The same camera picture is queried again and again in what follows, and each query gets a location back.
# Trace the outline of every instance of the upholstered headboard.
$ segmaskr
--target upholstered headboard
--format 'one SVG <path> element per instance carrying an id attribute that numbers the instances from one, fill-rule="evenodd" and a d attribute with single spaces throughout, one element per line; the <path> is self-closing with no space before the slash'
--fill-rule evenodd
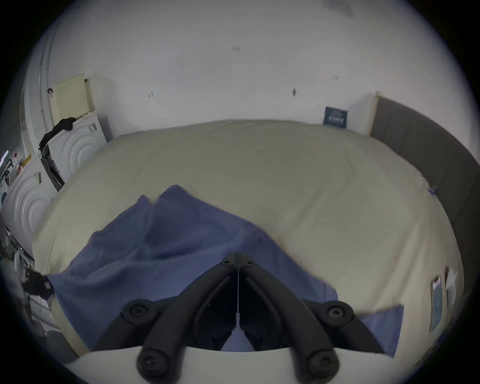
<path id="1" fill-rule="evenodd" d="M 452 223 L 468 295 L 480 271 L 480 165 L 440 125 L 383 97 L 370 135 L 414 165 L 435 189 Z"/>

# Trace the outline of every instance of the white wall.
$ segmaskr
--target white wall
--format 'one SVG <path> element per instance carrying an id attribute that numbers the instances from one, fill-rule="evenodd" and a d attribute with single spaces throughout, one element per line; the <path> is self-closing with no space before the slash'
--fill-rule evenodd
<path id="1" fill-rule="evenodd" d="M 113 136 L 231 118 L 321 123 L 325 106 L 349 108 L 381 91 L 449 130 L 480 162 L 479 120 L 464 77 L 404 3 L 78 5 L 55 34 L 48 86 L 85 73 L 100 122 Z"/>

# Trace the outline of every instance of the screw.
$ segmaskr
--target screw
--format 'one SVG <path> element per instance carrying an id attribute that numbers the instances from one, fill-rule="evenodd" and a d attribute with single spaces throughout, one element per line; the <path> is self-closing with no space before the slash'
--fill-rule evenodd
<path id="1" fill-rule="evenodd" d="M 321 351 L 308 359 L 308 369 L 317 377 L 329 377 L 338 372 L 338 360 L 333 351 Z"/>
<path id="2" fill-rule="evenodd" d="M 146 349 L 138 356 L 137 368 L 147 376 L 161 376 L 168 371 L 168 358 L 160 351 Z"/>
<path id="3" fill-rule="evenodd" d="M 130 309 L 130 314 L 135 317 L 142 317 L 148 313 L 148 308 L 142 304 L 137 304 Z"/>
<path id="4" fill-rule="evenodd" d="M 334 307 L 328 311 L 328 316 L 333 317 L 334 319 L 337 319 L 343 316 L 343 311 L 341 308 Z"/>

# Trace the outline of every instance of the beige comforter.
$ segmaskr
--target beige comforter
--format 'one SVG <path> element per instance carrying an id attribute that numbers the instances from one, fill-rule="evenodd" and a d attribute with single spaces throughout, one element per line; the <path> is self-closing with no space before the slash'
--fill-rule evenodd
<path id="1" fill-rule="evenodd" d="M 59 192 L 38 226 L 41 273 L 63 271 L 142 194 L 178 184 L 265 230 L 298 264 L 327 281 L 356 312 L 403 304 L 395 359 L 413 365 L 441 334 L 445 268 L 463 269 L 448 218 L 428 183 L 383 143 L 355 132 L 290 121 L 219 121 L 114 139 Z M 443 315 L 429 333 L 430 284 L 442 277 Z M 53 297 L 74 349 L 86 348 Z"/>

